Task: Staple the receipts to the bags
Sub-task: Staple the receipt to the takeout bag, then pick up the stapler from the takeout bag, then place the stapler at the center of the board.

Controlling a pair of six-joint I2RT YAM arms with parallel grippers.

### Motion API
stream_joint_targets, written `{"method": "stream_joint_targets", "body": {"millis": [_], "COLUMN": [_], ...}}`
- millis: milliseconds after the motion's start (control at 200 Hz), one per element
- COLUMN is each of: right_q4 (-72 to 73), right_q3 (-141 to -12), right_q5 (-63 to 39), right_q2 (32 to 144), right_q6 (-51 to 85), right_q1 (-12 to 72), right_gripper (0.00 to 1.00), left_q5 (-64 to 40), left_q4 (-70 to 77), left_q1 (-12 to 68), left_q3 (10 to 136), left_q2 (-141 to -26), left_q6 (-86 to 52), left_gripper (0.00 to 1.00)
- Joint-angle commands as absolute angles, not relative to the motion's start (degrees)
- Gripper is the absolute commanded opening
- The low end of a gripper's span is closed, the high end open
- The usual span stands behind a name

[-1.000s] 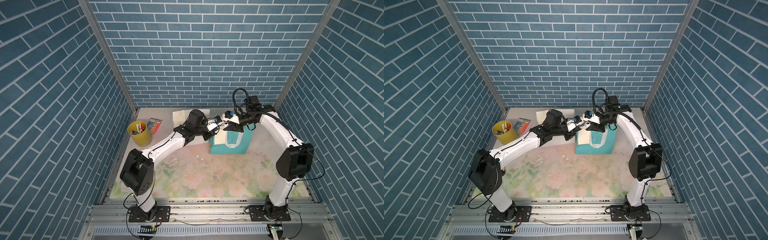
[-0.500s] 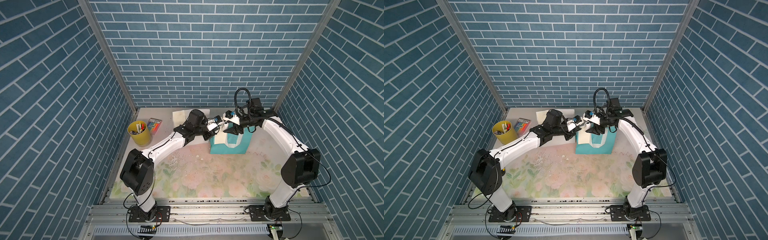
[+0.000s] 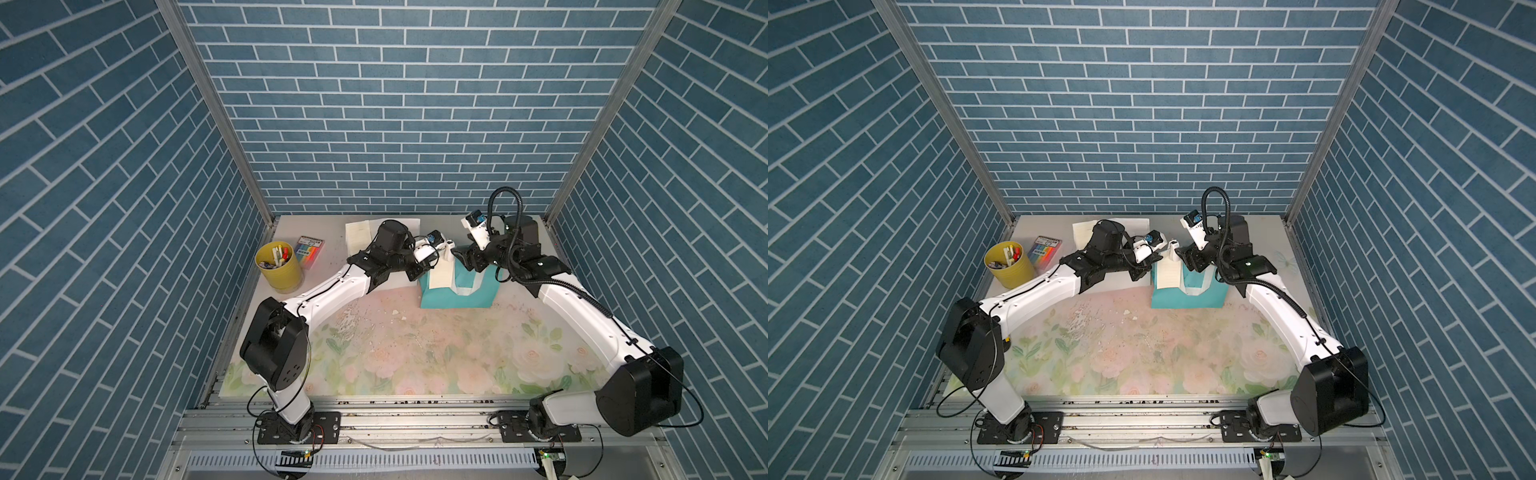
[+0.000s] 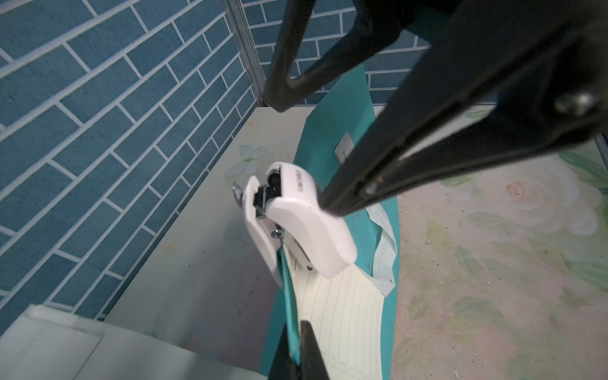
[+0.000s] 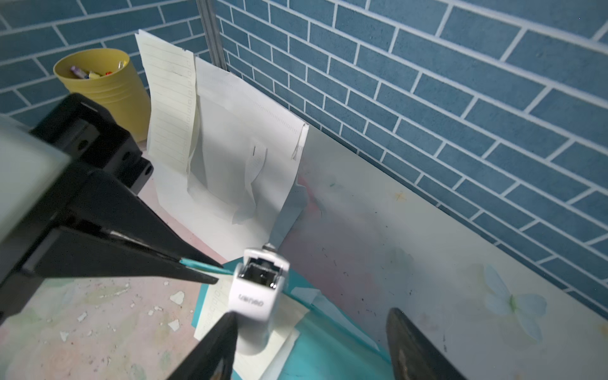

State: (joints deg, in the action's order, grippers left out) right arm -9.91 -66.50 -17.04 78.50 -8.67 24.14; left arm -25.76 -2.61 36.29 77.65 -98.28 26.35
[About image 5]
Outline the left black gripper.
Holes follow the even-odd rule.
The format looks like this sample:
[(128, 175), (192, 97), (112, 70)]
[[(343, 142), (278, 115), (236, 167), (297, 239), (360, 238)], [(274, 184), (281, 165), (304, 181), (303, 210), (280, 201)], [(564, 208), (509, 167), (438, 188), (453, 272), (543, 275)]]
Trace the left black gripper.
[(181, 260), (223, 266), (183, 240), (137, 196), (151, 165), (107, 109), (73, 93), (28, 129), (71, 163), (1, 239), (2, 319), (21, 313), (47, 278), (218, 282)]

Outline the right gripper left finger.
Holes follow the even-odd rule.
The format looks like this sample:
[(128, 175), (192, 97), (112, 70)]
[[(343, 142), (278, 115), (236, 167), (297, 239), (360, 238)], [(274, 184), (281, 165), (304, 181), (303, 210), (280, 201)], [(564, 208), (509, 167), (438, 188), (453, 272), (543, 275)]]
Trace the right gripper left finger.
[(225, 313), (168, 380), (231, 379), (237, 340), (237, 314)]

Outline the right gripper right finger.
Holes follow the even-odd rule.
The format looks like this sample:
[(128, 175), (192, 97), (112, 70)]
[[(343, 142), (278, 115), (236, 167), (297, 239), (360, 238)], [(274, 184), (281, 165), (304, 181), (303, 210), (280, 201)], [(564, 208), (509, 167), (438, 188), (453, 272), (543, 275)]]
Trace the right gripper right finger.
[(460, 379), (465, 377), (398, 308), (389, 310), (386, 336), (396, 379)]

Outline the short white receipt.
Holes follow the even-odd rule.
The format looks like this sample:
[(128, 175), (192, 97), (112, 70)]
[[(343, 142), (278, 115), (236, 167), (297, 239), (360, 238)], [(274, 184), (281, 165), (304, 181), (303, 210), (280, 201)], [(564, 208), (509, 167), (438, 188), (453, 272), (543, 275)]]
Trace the short white receipt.
[(283, 367), (299, 337), (296, 325), (308, 309), (284, 294), (288, 278), (262, 286), (235, 275), (220, 275), (215, 285), (201, 287), (194, 337), (203, 340), (220, 318), (236, 313), (237, 334), (233, 372), (238, 379), (277, 379), (269, 369)]

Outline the teal paper bag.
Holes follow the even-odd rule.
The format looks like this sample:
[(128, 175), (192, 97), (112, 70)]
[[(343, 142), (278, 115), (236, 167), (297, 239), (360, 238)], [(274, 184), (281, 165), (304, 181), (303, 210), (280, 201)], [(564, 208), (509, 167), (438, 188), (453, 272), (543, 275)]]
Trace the teal paper bag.
[[(208, 269), (219, 278), (232, 275), (237, 261), (226, 269)], [(297, 272), (291, 272), (285, 295), (308, 309), (296, 325), (298, 339), (283, 367), (269, 369), (277, 379), (391, 379), (387, 354), (361, 332), (326, 297)]]

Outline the white stapler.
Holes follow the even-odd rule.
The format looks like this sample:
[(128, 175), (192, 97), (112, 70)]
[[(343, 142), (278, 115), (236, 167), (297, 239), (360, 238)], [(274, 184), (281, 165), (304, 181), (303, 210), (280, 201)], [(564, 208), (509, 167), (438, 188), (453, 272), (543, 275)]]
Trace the white stapler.
[(255, 356), (268, 345), (289, 269), (290, 263), (270, 243), (245, 250), (228, 297), (228, 310), (237, 314), (238, 353)]

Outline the long white receipt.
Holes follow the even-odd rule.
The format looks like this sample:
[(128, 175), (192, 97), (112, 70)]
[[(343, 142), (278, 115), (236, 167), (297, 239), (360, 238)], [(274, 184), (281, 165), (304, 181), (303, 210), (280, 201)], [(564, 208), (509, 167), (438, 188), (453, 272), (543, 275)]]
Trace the long white receipt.
[(143, 30), (136, 33), (136, 42), (150, 90), (147, 151), (186, 174), (195, 134), (195, 56)]

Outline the white paper bag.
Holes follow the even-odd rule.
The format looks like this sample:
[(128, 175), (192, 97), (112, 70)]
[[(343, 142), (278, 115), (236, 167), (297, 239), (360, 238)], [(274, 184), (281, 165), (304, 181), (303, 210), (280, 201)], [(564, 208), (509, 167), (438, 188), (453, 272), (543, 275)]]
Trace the white paper bag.
[(306, 122), (230, 72), (196, 60), (198, 114), (187, 171), (154, 160), (158, 202), (232, 261), (280, 246), (308, 199), (298, 182)]

